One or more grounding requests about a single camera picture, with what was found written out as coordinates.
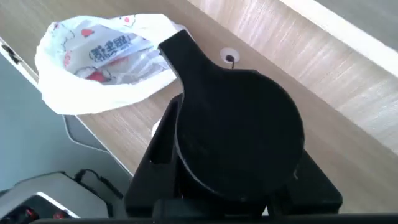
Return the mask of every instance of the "wooden surface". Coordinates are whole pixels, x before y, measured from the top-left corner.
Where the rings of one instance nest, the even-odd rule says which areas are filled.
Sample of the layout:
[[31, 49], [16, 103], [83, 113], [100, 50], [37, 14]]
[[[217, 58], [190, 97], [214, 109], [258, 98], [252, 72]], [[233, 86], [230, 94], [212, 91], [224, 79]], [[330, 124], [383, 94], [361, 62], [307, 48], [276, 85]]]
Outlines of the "wooden surface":
[[[381, 9], [391, 5], [392, 8], [390, 9], [390, 13], [392, 13], [395, 12], [394, 6], [397, 4], [386, 5], [387, 1], [372, 0], [336, 0], [327, 4], [328, 6], [333, 5], [335, 9], [345, 9], [343, 12], [351, 12], [352, 9], [361, 12], [361, 14], [356, 14], [353, 18], [356, 19], [356, 21], [361, 21], [361, 24], [366, 24], [366, 26], [362, 27], [369, 28], [376, 26], [379, 28], [379, 30], [375, 32], [368, 33], [369, 29], [360, 29], [355, 24], [347, 21], [345, 18], [341, 17], [337, 13], [334, 13], [316, 0], [280, 1], [293, 10], [297, 11], [299, 14], [316, 24], [318, 27], [321, 27], [323, 30], [330, 33], [332, 36], [336, 37], [338, 40], [350, 46], [352, 49], [355, 49], [357, 52], [370, 59], [376, 65], [398, 77], [398, 66], [396, 64], [398, 61], [398, 53], [396, 52], [396, 49], [394, 50], [392, 47], [382, 42], [385, 39], [378, 39], [378, 37], [387, 37], [388, 35], [396, 33], [396, 31], [392, 31], [395, 30], [394, 24], [397, 22], [396, 16], [391, 14], [388, 15], [389, 11]], [[383, 28], [389, 29], [389, 32], [383, 32]]]
[[[196, 1], [194, 4], [218, 22], [186, 0], [3, 0], [0, 2], [0, 35], [34, 67], [35, 46], [52, 21], [84, 14], [113, 17], [163, 13], [185, 25], [217, 64], [226, 66], [220, 59], [220, 50], [234, 47], [241, 54], [237, 68], [256, 69], [289, 92], [303, 118], [306, 150], [343, 194], [341, 212], [397, 212], [398, 157], [391, 152], [397, 140], [394, 132], [388, 136], [383, 128], [377, 129], [380, 123], [396, 127], [397, 121], [393, 119], [383, 123], [385, 116], [396, 112], [388, 110], [375, 121], [371, 119], [374, 110], [389, 106], [395, 99], [398, 86], [390, 83], [395, 81], [394, 77], [279, 1], [251, 1], [261, 4], [259, 8], [214, 2], [206, 5], [204, 1]], [[247, 17], [240, 15], [245, 11], [251, 13], [247, 13]], [[150, 141], [152, 125], [161, 117], [169, 99], [180, 91], [179, 83], [174, 82], [141, 103], [79, 118], [134, 172]], [[384, 95], [388, 100], [379, 102]], [[361, 128], [345, 116], [359, 123]], [[373, 128], [376, 132], [371, 134], [383, 140], [384, 145], [390, 144], [389, 147], [365, 132]]]
[[397, 77], [278, 0], [189, 1], [398, 154]]

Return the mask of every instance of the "red print on bag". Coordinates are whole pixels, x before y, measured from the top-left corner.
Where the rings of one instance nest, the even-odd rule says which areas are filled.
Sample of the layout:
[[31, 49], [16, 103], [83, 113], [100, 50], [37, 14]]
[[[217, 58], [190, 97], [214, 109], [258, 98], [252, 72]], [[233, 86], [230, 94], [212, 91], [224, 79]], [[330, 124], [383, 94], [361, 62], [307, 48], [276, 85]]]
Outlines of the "red print on bag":
[[86, 38], [91, 34], [94, 34], [95, 32], [91, 29], [82, 29], [81, 34]]
[[68, 65], [69, 65], [69, 63], [70, 63], [70, 53], [72, 53], [72, 51], [71, 50], [69, 50], [66, 54], [65, 54], [65, 56], [63, 57], [63, 66], [66, 68]]

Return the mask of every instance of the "black plastic mount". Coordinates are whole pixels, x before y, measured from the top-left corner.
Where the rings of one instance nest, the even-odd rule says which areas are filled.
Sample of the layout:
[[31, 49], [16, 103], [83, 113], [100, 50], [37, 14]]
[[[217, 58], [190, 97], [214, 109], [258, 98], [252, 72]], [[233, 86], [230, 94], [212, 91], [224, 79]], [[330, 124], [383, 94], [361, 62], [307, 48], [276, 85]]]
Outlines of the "black plastic mount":
[[[127, 191], [124, 203], [130, 217], [221, 218], [224, 215], [223, 209], [217, 207], [221, 204], [214, 205], [199, 197], [182, 198], [180, 187], [186, 179], [174, 146], [175, 120], [181, 100], [182, 95], [178, 95], [170, 101]], [[304, 152], [295, 175], [270, 196], [267, 207], [270, 217], [281, 217], [337, 213], [342, 203], [339, 191]]]

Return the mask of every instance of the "wooden desk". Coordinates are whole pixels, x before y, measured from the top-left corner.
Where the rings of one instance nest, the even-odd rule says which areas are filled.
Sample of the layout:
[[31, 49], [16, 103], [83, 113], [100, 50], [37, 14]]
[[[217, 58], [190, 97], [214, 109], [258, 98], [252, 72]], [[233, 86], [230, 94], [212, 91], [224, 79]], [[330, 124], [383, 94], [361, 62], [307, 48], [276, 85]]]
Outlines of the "wooden desk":
[[[236, 48], [241, 54], [241, 61], [236, 64], [236, 67], [256, 69], [274, 79], [289, 92], [303, 118], [306, 150], [343, 194], [342, 212], [398, 211], [398, 157], [391, 151], [391, 148], [366, 134], [363, 127], [359, 128], [356, 125], [357, 122], [353, 123], [352, 119], [343, 116], [342, 112], [336, 110], [337, 107], [334, 104], [325, 102], [327, 96], [319, 95], [319, 92], [308, 86], [308, 82], [303, 83], [302, 79], [293, 75], [295, 70], [297, 73], [303, 69], [303, 63], [312, 62], [313, 58], [308, 58], [309, 55], [306, 55], [301, 58], [302, 61], [295, 59], [292, 63], [293, 61], [289, 60], [293, 60], [292, 57], [296, 57], [298, 52], [294, 51], [295, 48], [289, 51], [286, 46], [282, 51], [277, 51], [277, 47], [283, 47], [281, 42], [274, 42], [275, 46], [272, 45], [272, 42], [266, 42], [269, 49], [265, 48], [265, 45], [261, 49], [253, 48], [252, 44], [247, 44], [250, 41], [249, 38], [244, 39], [228, 30], [232, 30], [232, 26], [228, 27], [228, 21], [233, 21], [233, 17], [230, 20], [225, 17], [217, 17], [219, 14], [212, 14], [211, 7], [207, 7], [200, 1], [192, 2], [197, 7], [186, 0], [5, 0], [0, 2], [0, 35], [25, 61], [22, 66], [27, 70], [27, 75], [30, 75], [33, 81], [37, 81], [38, 76], [34, 72], [35, 47], [52, 21], [61, 21], [85, 14], [115, 17], [136, 13], [163, 13], [173, 21], [185, 25], [207, 56], [218, 65], [226, 66], [219, 56], [223, 47]], [[283, 17], [291, 19], [292, 16], [298, 16], [279, 1], [264, 1], [261, 4], [273, 9], [280, 8], [283, 14], [278, 14], [278, 10], [269, 12], [272, 16], [280, 19]], [[225, 11], [238, 10], [236, 6], [222, 9]], [[245, 29], [250, 29], [250, 27], [241, 27], [241, 30]], [[299, 35], [301, 31], [294, 30], [294, 32]], [[240, 34], [250, 37], [250, 32], [241, 31]], [[318, 34], [326, 38], [327, 41], [335, 41], [327, 34], [321, 32]], [[281, 39], [283, 36], [279, 35], [273, 38]], [[305, 38], [310, 41], [309, 36], [302, 37], [301, 41], [307, 41]], [[262, 44], [260, 39], [256, 36], [255, 43]], [[323, 68], [320, 69], [323, 71], [325, 71], [325, 67], [331, 69], [325, 63], [318, 66], [322, 67], [322, 65]], [[336, 83], [333, 84], [335, 91], [338, 91]], [[321, 88], [322, 85], [325, 88], [331, 88], [327, 82], [321, 82], [316, 85], [315, 90]], [[173, 82], [143, 102], [100, 114], [79, 116], [79, 119], [129, 171], [134, 173], [150, 141], [152, 125], [160, 119], [169, 100], [180, 92], [179, 83]]]

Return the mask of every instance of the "gray floor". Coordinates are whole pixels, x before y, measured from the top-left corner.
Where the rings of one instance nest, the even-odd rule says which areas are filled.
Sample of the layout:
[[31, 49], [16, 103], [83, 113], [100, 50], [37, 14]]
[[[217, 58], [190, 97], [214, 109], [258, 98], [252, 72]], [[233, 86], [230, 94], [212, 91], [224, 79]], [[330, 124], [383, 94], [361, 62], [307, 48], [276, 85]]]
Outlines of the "gray floor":
[[[0, 55], [0, 190], [35, 175], [58, 170], [73, 175], [86, 168], [124, 193], [131, 176], [76, 118], [67, 117], [67, 124], [74, 140], [102, 151], [73, 143], [62, 116], [47, 107], [39, 91]], [[86, 176], [85, 182], [101, 197], [116, 200], [92, 175]]]

